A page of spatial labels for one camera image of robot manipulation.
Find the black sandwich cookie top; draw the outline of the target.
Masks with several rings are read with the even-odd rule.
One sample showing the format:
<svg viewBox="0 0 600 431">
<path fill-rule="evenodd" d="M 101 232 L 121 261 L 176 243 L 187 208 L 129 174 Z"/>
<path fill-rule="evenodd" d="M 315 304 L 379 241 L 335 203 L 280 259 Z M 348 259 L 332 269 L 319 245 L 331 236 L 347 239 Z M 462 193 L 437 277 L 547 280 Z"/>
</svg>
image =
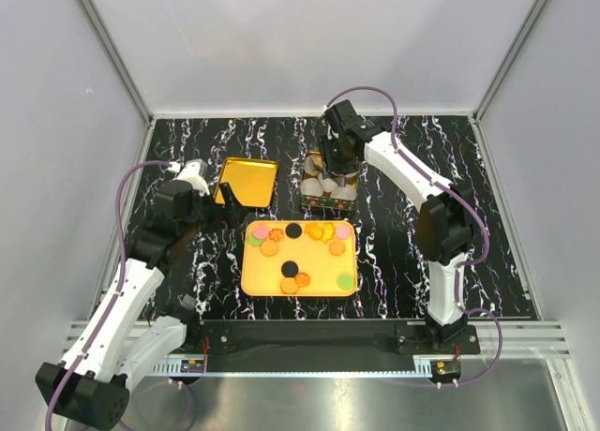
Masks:
<svg viewBox="0 0 600 431">
<path fill-rule="evenodd" d="M 285 232 L 290 239 L 298 239 L 303 234 L 303 229 L 298 223 L 290 223 L 286 226 Z"/>
</svg>

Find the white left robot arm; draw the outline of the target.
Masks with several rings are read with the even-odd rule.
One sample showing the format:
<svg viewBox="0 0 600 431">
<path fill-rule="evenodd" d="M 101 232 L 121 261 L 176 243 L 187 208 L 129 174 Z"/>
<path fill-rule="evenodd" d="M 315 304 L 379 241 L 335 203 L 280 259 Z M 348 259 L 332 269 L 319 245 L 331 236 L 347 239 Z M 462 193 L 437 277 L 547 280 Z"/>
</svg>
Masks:
<svg viewBox="0 0 600 431">
<path fill-rule="evenodd" d="M 198 313 L 182 305 L 160 313 L 135 342 L 127 339 L 188 243 L 201 232 L 243 223 L 248 210 L 232 187 L 222 183 L 218 189 L 223 204 L 215 202 L 200 177 L 161 186 L 144 220 L 126 239 L 126 258 L 79 339 L 59 363 L 45 363 L 37 371 L 48 420 L 59 415 L 96 430 L 112 430 L 137 384 L 163 357 L 205 343 Z"/>
</svg>

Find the black sandwich cookie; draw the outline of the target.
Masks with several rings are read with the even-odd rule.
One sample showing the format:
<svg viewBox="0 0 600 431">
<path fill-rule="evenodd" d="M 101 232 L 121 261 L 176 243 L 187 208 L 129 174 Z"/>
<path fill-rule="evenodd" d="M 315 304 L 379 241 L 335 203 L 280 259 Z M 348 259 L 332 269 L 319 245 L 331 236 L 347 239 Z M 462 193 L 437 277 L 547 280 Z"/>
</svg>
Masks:
<svg viewBox="0 0 600 431">
<path fill-rule="evenodd" d="M 286 226 L 285 232 L 290 239 L 298 239 L 303 234 L 303 229 L 298 223 L 290 223 Z"/>
<path fill-rule="evenodd" d="M 287 260 L 281 265 L 281 273 L 284 277 L 295 278 L 299 273 L 299 268 L 296 262 Z"/>
</svg>

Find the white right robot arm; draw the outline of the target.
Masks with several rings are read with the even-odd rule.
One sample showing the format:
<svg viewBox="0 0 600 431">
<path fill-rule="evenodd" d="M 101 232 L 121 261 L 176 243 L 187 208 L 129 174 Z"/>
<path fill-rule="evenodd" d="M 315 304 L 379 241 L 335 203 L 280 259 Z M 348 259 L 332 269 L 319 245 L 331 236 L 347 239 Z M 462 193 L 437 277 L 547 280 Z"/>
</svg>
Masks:
<svg viewBox="0 0 600 431">
<path fill-rule="evenodd" d="M 434 351 L 454 347 L 466 329 L 464 268 L 483 221 L 473 191 L 451 183 L 399 141 L 398 121 L 360 116 L 348 100 L 324 111 L 330 135 L 319 139 L 323 175 L 353 176 L 361 162 L 381 171 L 418 212 L 414 243 L 427 260 L 430 285 L 423 339 Z M 244 293 L 259 297 L 341 298 L 358 288 L 356 237 L 343 220 L 256 220 L 246 228 Z"/>
</svg>

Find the orange fish cookie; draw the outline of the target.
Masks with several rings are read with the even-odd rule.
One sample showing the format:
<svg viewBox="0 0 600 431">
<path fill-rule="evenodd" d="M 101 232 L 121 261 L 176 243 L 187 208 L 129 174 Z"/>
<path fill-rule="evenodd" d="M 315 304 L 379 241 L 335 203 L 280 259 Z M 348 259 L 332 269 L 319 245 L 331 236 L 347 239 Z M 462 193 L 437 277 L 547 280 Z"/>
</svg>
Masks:
<svg viewBox="0 0 600 431">
<path fill-rule="evenodd" d="M 306 224 L 304 234 L 312 240 L 320 241 L 323 238 L 323 227 L 315 223 Z"/>
</svg>

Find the orange round scalloped cookie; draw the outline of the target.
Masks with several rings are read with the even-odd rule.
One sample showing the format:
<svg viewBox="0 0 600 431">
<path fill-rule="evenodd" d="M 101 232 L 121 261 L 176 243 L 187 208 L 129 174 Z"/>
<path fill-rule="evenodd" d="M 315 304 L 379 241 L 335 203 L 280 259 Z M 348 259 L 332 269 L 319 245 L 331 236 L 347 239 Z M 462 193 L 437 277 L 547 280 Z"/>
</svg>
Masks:
<svg viewBox="0 0 600 431">
<path fill-rule="evenodd" d="M 345 243 L 340 240 L 335 240 L 329 245 L 329 252 L 334 256 L 341 256 L 346 250 Z"/>
</svg>

